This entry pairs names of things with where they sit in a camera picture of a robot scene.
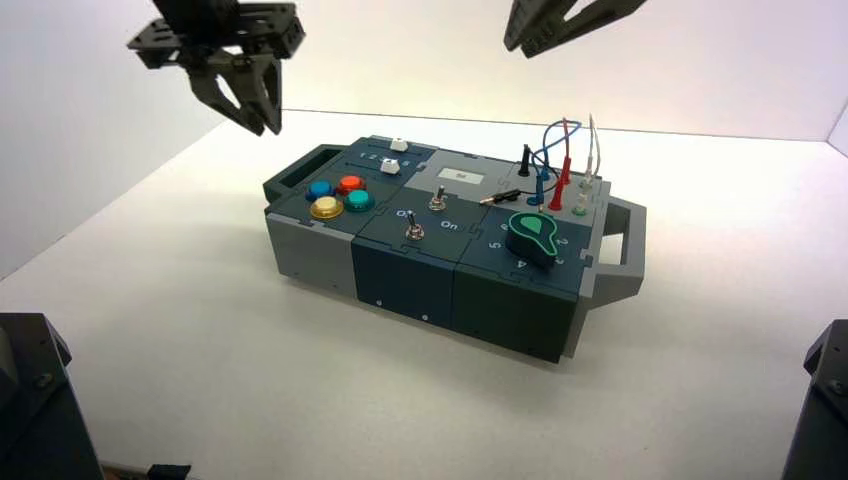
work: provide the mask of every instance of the carrying handle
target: carrying handle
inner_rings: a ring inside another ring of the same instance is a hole
[[[607,305],[639,293],[645,278],[645,236],[647,209],[610,197],[604,221],[604,235],[624,234],[621,264],[596,264],[592,304]]]
[[[289,165],[282,172],[264,185],[265,199],[268,203],[274,203],[277,199],[292,192],[295,187],[312,173],[327,164],[336,155],[343,152],[347,147],[344,145],[319,145],[311,152],[301,157],[298,161]]]

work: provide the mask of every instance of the white button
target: white button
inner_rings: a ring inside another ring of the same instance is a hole
[[[409,150],[409,144],[402,138],[395,138],[392,140],[392,145],[389,148],[395,152],[405,152]]]
[[[380,171],[389,175],[397,175],[400,172],[400,164],[394,158],[384,158],[380,164]]]

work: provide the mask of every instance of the gray plastic handle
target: gray plastic handle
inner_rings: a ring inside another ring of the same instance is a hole
[[[593,307],[608,305],[639,293],[645,278],[647,216],[645,207],[610,197],[604,221],[604,235],[624,234],[621,264],[595,265]]]

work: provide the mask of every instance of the blue wire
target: blue wire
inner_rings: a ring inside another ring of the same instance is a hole
[[[582,124],[582,123],[580,123],[580,122],[578,122],[578,121],[569,120],[569,121],[568,121],[568,124],[569,124],[569,125],[574,125],[574,130],[572,130],[572,131],[568,132],[568,137],[571,137],[572,135],[574,135],[574,133],[575,133],[575,132],[577,132],[578,130],[580,130],[580,128],[582,128],[582,127],[583,127],[583,124]],[[536,170],[536,174],[537,174],[537,175],[539,174],[539,167],[536,165],[536,155],[538,155],[538,154],[540,154],[540,153],[544,154],[544,159],[545,159],[545,160],[544,160],[544,165],[543,165],[543,166],[544,166],[545,170],[547,170],[547,169],[551,168],[550,158],[549,158],[549,155],[548,155],[548,150],[550,150],[551,148],[553,148],[553,147],[555,147],[555,146],[557,146],[557,145],[559,145],[560,143],[562,143],[562,142],[564,142],[564,141],[565,141],[565,138],[566,138],[566,137],[565,137],[565,136],[563,136],[562,138],[560,138],[560,139],[559,139],[559,140],[557,140],[556,142],[554,142],[554,143],[552,143],[552,144],[548,145],[548,133],[550,133],[550,131],[551,131],[553,128],[558,127],[558,126],[562,126],[562,120],[560,120],[560,121],[558,121],[558,122],[554,122],[554,123],[552,123],[552,124],[548,125],[548,128],[547,128],[547,129],[545,129],[545,134],[544,134],[544,136],[542,136],[542,148],[541,148],[541,149],[539,149],[539,150],[537,150],[537,151],[535,151],[535,152],[533,152],[533,157],[532,157],[532,160],[533,160],[533,168]]]

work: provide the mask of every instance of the yellow button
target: yellow button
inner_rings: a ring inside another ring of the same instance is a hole
[[[327,220],[336,218],[344,211],[342,202],[336,200],[335,197],[321,197],[312,204],[309,208],[309,213],[315,218]]]

